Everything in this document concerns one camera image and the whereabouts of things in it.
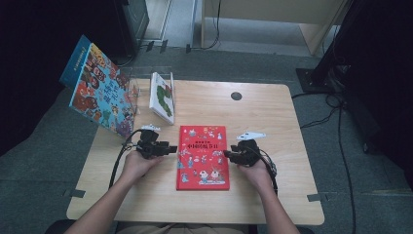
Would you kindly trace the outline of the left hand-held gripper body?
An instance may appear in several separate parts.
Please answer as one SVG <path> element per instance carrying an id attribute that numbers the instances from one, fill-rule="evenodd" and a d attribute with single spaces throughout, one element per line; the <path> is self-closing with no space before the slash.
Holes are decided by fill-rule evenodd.
<path id="1" fill-rule="evenodd" d="M 138 131 L 140 132 L 140 139 L 137 142 L 136 150 L 145 159 L 149 159 L 152 156 L 169 155 L 169 142 L 158 141 L 159 134 L 152 127 L 142 127 Z"/>

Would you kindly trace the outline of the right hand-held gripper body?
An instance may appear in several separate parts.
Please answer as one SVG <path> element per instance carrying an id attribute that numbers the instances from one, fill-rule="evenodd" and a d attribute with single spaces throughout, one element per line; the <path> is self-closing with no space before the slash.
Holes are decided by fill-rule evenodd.
<path id="1" fill-rule="evenodd" d="M 240 155 L 238 165 L 251 167 L 260 159 L 260 149 L 255 140 L 265 136 L 264 133 L 245 132 L 237 137 L 238 144 L 232 145 L 231 149 Z"/>

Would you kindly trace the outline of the red picture book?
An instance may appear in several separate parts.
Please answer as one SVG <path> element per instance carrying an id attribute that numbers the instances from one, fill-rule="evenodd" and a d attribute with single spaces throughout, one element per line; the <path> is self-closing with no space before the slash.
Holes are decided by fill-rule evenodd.
<path id="1" fill-rule="evenodd" d="M 226 128 L 181 126 L 177 153 L 177 190 L 230 188 Z"/>

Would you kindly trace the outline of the white caterpillar picture book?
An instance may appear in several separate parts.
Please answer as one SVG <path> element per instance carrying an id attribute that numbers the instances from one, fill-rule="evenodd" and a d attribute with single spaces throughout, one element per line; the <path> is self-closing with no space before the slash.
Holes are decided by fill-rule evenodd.
<path id="1" fill-rule="evenodd" d="M 174 124 L 174 85 L 173 74 L 166 80 L 154 72 L 150 81 L 149 108 L 170 125 Z"/>

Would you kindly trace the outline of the clear acrylic book rack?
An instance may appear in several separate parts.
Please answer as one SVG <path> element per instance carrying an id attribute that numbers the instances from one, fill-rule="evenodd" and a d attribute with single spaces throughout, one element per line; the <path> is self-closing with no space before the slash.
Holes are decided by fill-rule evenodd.
<path id="1" fill-rule="evenodd" d="M 174 123 L 174 80 L 170 66 L 134 66 L 123 68 L 130 80 L 128 98 L 135 114 L 140 113 L 140 98 L 159 117 Z"/>

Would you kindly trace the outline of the light blue monster picture book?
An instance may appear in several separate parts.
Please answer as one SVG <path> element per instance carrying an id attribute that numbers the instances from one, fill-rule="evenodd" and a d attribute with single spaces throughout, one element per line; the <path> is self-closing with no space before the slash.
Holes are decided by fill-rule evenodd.
<path id="1" fill-rule="evenodd" d="M 133 130 L 138 87 L 91 44 L 69 106 L 101 127 L 128 137 Z"/>

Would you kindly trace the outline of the dark blue monster picture book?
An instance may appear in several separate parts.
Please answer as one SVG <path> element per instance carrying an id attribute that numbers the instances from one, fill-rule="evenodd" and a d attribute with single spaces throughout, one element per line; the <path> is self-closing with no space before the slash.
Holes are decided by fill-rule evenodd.
<path id="1" fill-rule="evenodd" d="M 70 59 L 65 66 L 60 78 L 59 82 L 63 84 L 65 87 L 74 89 L 85 64 L 85 60 L 89 54 L 91 41 L 85 36 L 82 35 L 70 56 Z"/>

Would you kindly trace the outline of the person's right hand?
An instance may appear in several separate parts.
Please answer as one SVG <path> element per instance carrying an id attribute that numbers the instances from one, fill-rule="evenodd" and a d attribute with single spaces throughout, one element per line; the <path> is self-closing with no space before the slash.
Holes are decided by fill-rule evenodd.
<path id="1" fill-rule="evenodd" d="M 259 194 L 274 191 L 271 177 L 262 161 L 258 161 L 252 167 L 238 166 L 238 169 L 246 176 Z"/>

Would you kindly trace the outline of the person's left hand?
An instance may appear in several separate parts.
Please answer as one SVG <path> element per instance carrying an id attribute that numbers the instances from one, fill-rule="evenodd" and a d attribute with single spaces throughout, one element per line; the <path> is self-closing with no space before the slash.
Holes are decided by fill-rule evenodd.
<path id="1" fill-rule="evenodd" d="M 163 157 L 145 159 L 139 152 L 132 151 L 126 156 L 120 180 L 133 184 L 162 161 Z"/>

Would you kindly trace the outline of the person's beige trousers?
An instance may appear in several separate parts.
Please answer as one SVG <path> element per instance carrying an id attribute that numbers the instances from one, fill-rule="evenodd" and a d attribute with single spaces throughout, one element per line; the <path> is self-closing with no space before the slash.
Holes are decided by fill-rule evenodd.
<path id="1" fill-rule="evenodd" d="M 116 234 L 249 234 L 247 224 L 119 223 Z"/>

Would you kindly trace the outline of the black metal stand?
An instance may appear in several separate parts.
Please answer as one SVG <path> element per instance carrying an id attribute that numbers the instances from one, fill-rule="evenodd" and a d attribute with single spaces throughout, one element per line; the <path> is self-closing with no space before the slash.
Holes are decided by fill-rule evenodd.
<path id="1" fill-rule="evenodd" d="M 340 23 L 340 29 L 334 31 L 334 37 L 326 52 L 323 54 L 318 66 L 314 69 L 297 68 L 296 74 L 301 89 L 307 94 L 332 94 L 335 92 L 332 78 L 329 75 L 333 66 L 344 64 L 345 37 L 357 19 L 358 6 L 361 0 L 343 0 L 336 11 L 328 28 L 324 31 L 326 36 L 330 28 Z"/>

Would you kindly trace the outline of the black computer tower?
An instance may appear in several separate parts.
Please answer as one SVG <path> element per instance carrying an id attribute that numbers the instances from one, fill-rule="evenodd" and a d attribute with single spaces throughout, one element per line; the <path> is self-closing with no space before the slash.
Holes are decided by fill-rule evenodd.
<path id="1" fill-rule="evenodd" d="M 146 0 L 113 0 L 116 8 L 122 48 L 127 58 L 136 55 L 142 44 L 149 17 Z"/>

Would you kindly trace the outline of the light wooden cabinet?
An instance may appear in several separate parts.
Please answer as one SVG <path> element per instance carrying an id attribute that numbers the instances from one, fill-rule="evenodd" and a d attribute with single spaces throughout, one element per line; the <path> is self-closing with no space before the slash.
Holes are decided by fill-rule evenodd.
<path id="1" fill-rule="evenodd" d="M 334 24 L 346 14 L 350 0 L 203 0 L 201 44 L 206 18 L 298 23 L 311 55 Z"/>

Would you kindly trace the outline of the dark curtain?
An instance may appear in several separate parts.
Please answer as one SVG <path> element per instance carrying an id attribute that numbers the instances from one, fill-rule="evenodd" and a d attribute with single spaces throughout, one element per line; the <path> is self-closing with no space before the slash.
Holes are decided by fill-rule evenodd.
<path id="1" fill-rule="evenodd" d="M 0 0 L 0 156 L 54 103 L 81 36 L 112 59 L 129 54 L 120 10 L 120 0 Z"/>
<path id="2" fill-rule="evenodd" d="M 367 138 L 413 190 L 413 0 L 354 0 L 340 34 Z"/>

